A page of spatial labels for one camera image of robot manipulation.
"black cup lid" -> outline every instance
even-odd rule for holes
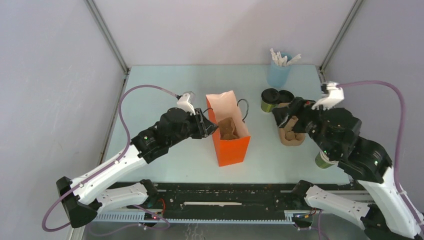
[[[281,90],[278,93],[279,93],[279,102],[278,102],[279,104],[290,103],[291,101],[293,101],[293,99],[295,99],[295,96],[293,95],[293,93],[287,90]]]
[[[267,104],[274,105],[278,104],[280,101],[280,94],[275,88],[265,89],[260,96],[262,97],[262,101]]]

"orange paper bag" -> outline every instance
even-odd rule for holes
[[[209,108],[207,111],[209,120],[218,124],[226,118],[232,118],[235,125],[235,134],[238,136],[238,139],[221,140],[219,129],[213,133],[212,139],[215,145],[218,165],[222,167],[243,162],[251,136],[242,118],[242,111],[238,106],[236,95],[233,91],[221,94],[207,94],[206,102]]]

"robotic arm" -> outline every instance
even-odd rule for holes
[[[62,196],[73,187],[79,187],[62,200],[70,225],[73,228],[90,223],[97,214],[128,205],[140,205],[144,202],[154,204],[157,199],[155,186],[150,180],[141,180],[132,186],[107,189],[122,176],[150,164],[168,153],[170,147],[187,138],[202,139],[213,134],[218,126],[210,122],[200,108],[194,108],[191,92],[184,93],[177,106],[164,113],[153,126],[141,131],[131,139],[126,152],[121,150],[86,174],[69,179],[62,177],[56,182]],[[100,169],[111,165],[97,174]],[[92,179],[82,184],[90,176]]]
[[[283,128],[296,116],[295,133],[306,133],[330,161],[357,180],[375,204],[351,201],[301,180],[292,193],[313,208],[344,218],[364,230],[371,240],[422,240],[421,229],[395,187],[392,160],[377,142],[360,134],[361,120],[345,108],[332,108],[344,99],[337,83],[322,85],[324,98],[313,101],[296,97],[287,107],[274,108],[276,123]],[[414,209],[420,219],[423,214]]]

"bag handle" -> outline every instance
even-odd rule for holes
[[[239,106],[240,101],[245,101],[245,102],[246,102],[246,105],[247,105],[246,115],[244,115],[244,117],[243,117],[243,119],[242,119],[242,121],[243,121],[243,123],[244,123],[244,122],[245,122],[245,119],[246,119],[246,117],[248,116],[248,113],[249,113],[249,102],[248,102],[246,99],[241,98],[241,99],[240,99],[240,100],[238,100],[238,102],[237,102],[237,107]]]

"brown cardboard object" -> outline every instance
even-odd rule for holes
[[[280,103],[279,107],[285,107],[289,103]],[[293,116],[290,120],[288,120],[288,123],[285,125],[284,128],[278,129],[278,135],[281,143],[285,146],[299,146],[301,145],[305,140],[305,134],[304,133],[294,133],[292,131],[293,127],[295,126],[296,122],[298,121],[298,118]]]
[[[227,117],[224,120],[218,122],[219,132],[221,133],[221,140],[234,140],[238,139],[235,134],[236,124],[231,117]]]

